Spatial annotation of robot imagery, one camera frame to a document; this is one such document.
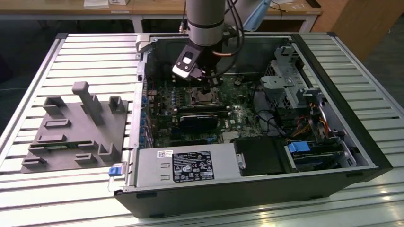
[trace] black cable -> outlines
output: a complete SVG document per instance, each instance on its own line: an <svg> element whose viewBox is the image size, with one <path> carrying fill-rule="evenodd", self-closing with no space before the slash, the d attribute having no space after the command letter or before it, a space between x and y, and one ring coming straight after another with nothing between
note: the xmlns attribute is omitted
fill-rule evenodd
<svg viewBox="0 0 404 227"><path fill-rule="evenodd" d="M186 21L186 9L187 9L187 0L184 1L184 12L183 12L183 23Z"/></svg>
<svg viewBox="0 0 404 227"><path fill-rule="evenodd" d="M238 48L236 50L232 52L232 53L219 53L216 51L212 51L212 53L219 56L219 57L232 57L235 56L239 51L242 50L242 47L243 47L243 44L244 44L244 33L242 31L244 31L244 27L243 27L243 22L242 22L242 19L240 19L240 15L239 15L239 12L238 12L238 9L236 9L236 6L235 6L235 3L232 2L232 0L227 0L227 3L230 5L232 5L232 8L231 8L231 11L232 11L232 16L234 16L234 21L235 21L235 24L236 24L236 29L238 29Z"/></svg>
<svg viewBox="0 0 404 227"><path fill-rule="evenodd" d="M232 6L228 5L228 8L227 8L227 10L226 10L226 14L230 12L230 8L231 8L231 7L232 7Z"/></svg>
<svg viewBox="0 0 404 227"><path fill-rule="evenodd" d="M258 87L259 87L259 84L255 86L255 88L254 88L254 93L252 93L252 97L251 97L251 99L252 99L252 112L254 112L254 114L259 117L259 119L260 120L263 120L266 123L267 123L267 129L270 128L270 126L268 125L271 125L272 127L275 127L275 129L276 129L276 131L279 132L279 134L282 134L284 137L287 137L287 138L291 138L291 136L284 132L284 130L276 125L276 124L274 124L274 123L271 123L270 122L270 120L272 119L272 118L270 118L268 120L266 120L260 115L259 115L259 112L262 112L262 111L272 111L272 110L260 110L260 111L258 111L256 112L256 110L255 110L255 107L254 107L254 97L255 97L255 90L258 89Z"/></svg>
<svg viewBox="0 0 404 227"><path fill-rule="evenodd" d="M279 5L275 1L272 1L272 2L278 5L279 9L278 9L278 8L274 8L272 6L270 6L270 7L274 8L274 9L278 9L278 10L280 11L280 20L283 20L286 10L283 10L283 9L280 8L280 5Z"/></svg>
<svg viewBox="0 0 404 227"><path fill-rule="evenodd" d="M239 30L242 32L242 39L240 39L240 46L239 46L239 49L242 49L243 45L244 45L244 26L243 26L243 22L242 22L242 19L240 19L240 15L238 13L238 9L235 7L235 4L231 0L227 0L228 4L231 4L232 8L231 8L231 11L232 11L232 14L236 15L236 21L239 22ZM214 76L207 76L206 78L207 79L214 79L214 78L218 78L219 76L222 76L223 74L226 74L227 71L231 70L231 68L234 67L234 65L236 64L236 61L238 61L238 57L239 57L239 54L236 54L234 56L234 60L232 60L232 63L228 65L228 67L219 73L216 73Z"/></svg>

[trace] blue latch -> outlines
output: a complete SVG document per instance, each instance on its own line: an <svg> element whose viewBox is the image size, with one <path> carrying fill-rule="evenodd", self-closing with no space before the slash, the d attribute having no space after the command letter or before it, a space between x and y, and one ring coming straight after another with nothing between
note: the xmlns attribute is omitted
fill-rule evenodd
<svg viewBox="0 0 404 227"><path fill-rule="evenodd" d="M292 142L288 145L288 148L290 148L291 153L310 151L310 145L304 141L302 141L302 142Z"/></svg>
<svg viewBox="0 0 404 227"><path fill-rule="evenodd" d="M120 167L111 167L108 171L110 176L122 176L122 166Z"/></svg>

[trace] sticker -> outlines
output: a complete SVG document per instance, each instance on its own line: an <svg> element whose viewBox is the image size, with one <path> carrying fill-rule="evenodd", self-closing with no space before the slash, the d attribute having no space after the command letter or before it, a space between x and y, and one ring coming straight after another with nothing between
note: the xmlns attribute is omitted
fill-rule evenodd
<svg viewBox="0 0 404 227"><path fill-rule="evenodd" d="M172 157L172 150L158 151L158 157Z"/></svg>
<svg viewBox="0 0 404 227"><path fill-rule="evenodd" d="M111 13L130 13L130 11L124 11L124 10L114 10L114 11L111 11Z"/></svg>
<svg viewBox="0 0 404 227"><path fill-rule="evenodd" d="M210 151L172 154L172 172L176 183L214 180Z"/></svg>

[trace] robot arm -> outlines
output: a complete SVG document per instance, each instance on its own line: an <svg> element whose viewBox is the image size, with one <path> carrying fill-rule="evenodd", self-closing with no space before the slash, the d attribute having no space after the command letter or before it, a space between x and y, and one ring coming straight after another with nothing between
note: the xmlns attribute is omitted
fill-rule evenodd
<svg viewBox="0 0 404 227"><path fill-rule="evenodd" d="M242 40L238 51L222 53L224 23L236 26L238 39L240 35L243 39L242 30L258 29L270 3L271 0L187 0L190 43L175 63L174 73L187 80L196 78L206 88L219 86L220 76L232 65L218 73L216 64L222 57L235 56L243 45Z"/></svg>

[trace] warning label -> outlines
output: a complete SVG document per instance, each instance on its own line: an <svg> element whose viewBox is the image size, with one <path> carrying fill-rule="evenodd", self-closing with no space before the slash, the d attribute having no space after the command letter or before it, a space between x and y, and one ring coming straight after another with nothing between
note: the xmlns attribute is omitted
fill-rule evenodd
<svg viewBox="0 0 404 227"><path fill-rule="evenodd" d="M211 152L172 154L172 172L176 183L215 179Z"/></svg>

